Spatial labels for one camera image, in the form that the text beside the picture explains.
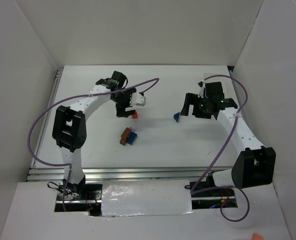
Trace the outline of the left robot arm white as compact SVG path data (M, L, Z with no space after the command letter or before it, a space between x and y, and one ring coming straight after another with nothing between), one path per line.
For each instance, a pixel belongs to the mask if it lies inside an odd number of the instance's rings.
M116 116L127 118L135 114L129 108L135 88L121 91L128 84L127 77L114 71L110 78L100 79L86 97L69 106L59 106L55 112L52 138L62 155L64 164L63 184L73 193L84 196L86 177L82 168L81 148L87 138L87 119L103 104L115 102Z

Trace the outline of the blue triangular wood block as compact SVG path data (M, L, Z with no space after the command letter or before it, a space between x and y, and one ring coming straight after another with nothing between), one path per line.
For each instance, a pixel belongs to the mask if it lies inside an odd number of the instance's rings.
M180 121L180 112L177 112L177 113L175 113L174 115L173 115L173 119L177 122L177 123L179 123L179 121Z

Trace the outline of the orange-red wood cube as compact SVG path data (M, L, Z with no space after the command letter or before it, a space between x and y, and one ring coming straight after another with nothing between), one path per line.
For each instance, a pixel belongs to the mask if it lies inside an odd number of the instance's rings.
M135 112L135 113L132 115L132 118L133 118L133 119L137 119L137 118L138 118L138 113Z

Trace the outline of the blue notched wood block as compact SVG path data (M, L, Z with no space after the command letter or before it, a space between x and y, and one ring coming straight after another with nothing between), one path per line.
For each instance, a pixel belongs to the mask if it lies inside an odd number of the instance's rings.
M137 139L138 135L135 132L131 132L131 134L128 136L126 143L129 145L133 145L135 140Z

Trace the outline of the brown arch wood block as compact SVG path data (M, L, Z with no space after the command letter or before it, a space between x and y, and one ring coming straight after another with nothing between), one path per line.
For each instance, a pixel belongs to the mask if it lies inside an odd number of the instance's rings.
M131 133L132 133L132 130L129 127L126 127L120 136L119 143L125 146L127 144L127 139L131 135Z

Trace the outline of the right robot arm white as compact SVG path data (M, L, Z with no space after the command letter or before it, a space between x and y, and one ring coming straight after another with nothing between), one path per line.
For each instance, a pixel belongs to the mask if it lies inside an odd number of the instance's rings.
M269 185L273 181L276 152L259 141L238 110L232 98L226 98L221 82L203 83L201 94L187 93L181 116L215 118L226 130L238 157L232 169L214 172L211 176L216 187L232 186L240 189Z

